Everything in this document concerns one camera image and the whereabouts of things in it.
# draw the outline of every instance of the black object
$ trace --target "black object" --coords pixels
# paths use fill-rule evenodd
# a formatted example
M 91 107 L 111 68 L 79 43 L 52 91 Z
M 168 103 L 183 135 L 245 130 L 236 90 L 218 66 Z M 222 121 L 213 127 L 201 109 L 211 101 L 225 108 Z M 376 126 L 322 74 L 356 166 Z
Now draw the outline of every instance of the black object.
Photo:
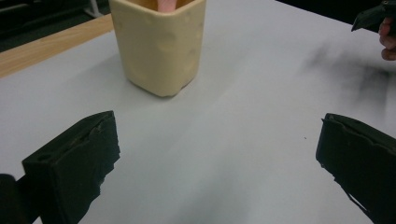
M 380 23 L 384 18 L 396 18 L 396 0 L 385 0 L 377 7 L 370 8 L 358 14 L 352 26 L 352 31 Z
M 347 117 L 327 114 L 317 160 L 374 223 L 396 223 L 396 140 Z
M 0 175 L 0 223 L 76 224 L 120 158 L 112 111 L 82 119 L 22 161 L 26 175 Z

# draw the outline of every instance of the wooden surface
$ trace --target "wooden surface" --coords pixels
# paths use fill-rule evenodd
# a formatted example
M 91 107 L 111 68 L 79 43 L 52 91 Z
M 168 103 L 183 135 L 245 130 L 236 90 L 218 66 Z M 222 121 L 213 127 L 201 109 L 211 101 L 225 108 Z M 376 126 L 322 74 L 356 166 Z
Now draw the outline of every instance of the wooden surface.
M 111 14 L 0 53 L 0 78 L 113 30 Z

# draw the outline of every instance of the finger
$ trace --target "finger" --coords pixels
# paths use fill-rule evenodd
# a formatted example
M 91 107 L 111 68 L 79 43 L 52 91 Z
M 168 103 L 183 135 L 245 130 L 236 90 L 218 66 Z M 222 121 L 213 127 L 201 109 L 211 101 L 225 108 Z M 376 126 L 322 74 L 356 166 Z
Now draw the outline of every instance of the finger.
M 388 24 L 381 23 L 378 31 L 379 35 L 388 35 L 389 32 L 390 32 L 390 26 Z
M 391 18 L 391 17 L 386 17 L 386 18 L 382 21 L 382 23 L 387 24 L 387 25 L 390 25 L 391 23 L 393 23 L 393 18 Z
M 380 42 L 386 49 L 395 49 L 395 47 L 396 47 L 396 36 L 381 35 L 381 36 L 379 37 L 379 42 Z
M 172 12 L 176 9 L 177 0 L 158 0 L 158 11 Z
M 390 49 L 383 49 L 381 56 L 386 61 L 396 61 L 396 51 Z

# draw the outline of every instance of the white table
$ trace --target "white table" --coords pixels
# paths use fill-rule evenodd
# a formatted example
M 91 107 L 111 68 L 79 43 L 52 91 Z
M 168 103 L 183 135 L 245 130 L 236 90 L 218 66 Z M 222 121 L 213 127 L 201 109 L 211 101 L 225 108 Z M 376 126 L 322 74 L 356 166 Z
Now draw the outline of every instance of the white table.
M 0 79 L 0 171 L 114 110 L 121 158 L 81 224 L 372 223 L 315 159 L 328 112 L 396 136 L 396 64 L 375 33 L 276 1 L 208 1 L 199 74 L 131 84 L 114 33 Z

